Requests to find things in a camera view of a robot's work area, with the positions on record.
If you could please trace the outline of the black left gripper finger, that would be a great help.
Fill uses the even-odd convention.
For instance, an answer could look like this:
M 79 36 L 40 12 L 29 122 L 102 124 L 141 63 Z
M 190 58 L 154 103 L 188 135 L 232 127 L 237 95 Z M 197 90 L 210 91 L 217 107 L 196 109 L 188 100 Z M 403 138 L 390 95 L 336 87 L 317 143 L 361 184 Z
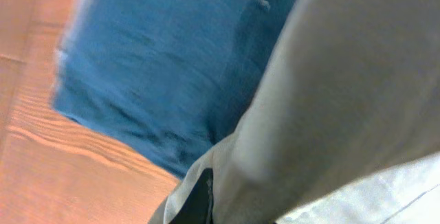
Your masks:
M 213 224 L 213 170 L 204 169 L 170 224 Z

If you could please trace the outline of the khaki shorts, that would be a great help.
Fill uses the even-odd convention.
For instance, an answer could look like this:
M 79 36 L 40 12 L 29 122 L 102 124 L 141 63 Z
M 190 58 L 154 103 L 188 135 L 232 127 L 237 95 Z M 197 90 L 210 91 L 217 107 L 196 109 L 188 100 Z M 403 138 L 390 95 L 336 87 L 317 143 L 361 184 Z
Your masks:
M 439 152 L 439 0 L 297 0 L 236 130 L 151 217 L 213 170 L 213 223 L 274 223 L 356 179 Z

